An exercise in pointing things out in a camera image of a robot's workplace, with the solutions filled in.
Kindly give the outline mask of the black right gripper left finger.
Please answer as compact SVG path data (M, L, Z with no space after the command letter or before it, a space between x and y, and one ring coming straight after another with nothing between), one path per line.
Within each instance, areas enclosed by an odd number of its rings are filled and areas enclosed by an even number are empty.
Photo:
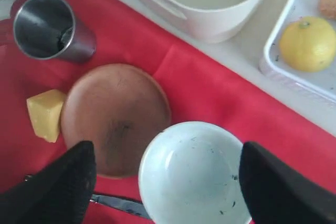
M94 188L93 143L82 141L1 194L1 223L82 223Z

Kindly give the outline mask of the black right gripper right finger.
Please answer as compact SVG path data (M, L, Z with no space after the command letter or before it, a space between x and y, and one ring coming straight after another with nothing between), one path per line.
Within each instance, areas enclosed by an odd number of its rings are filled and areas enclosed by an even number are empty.
M335 194L256 142L243 144L238 178L254 223L335 223Z

